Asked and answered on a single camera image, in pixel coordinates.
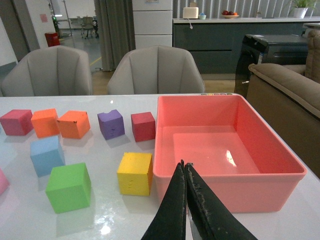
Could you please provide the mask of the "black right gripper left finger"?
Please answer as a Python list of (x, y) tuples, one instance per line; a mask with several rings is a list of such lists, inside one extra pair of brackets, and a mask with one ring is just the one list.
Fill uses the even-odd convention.
[(143, 240), (186, 238), (187, 180), (184, 162), (176, 165), (159, 209), (142, 236)]

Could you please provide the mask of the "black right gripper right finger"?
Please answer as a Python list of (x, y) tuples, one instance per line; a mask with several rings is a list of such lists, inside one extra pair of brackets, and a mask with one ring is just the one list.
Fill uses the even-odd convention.
[(184, 166), (187, 206), (194, 240), (255, 240), (226, 208), (191, 163)]

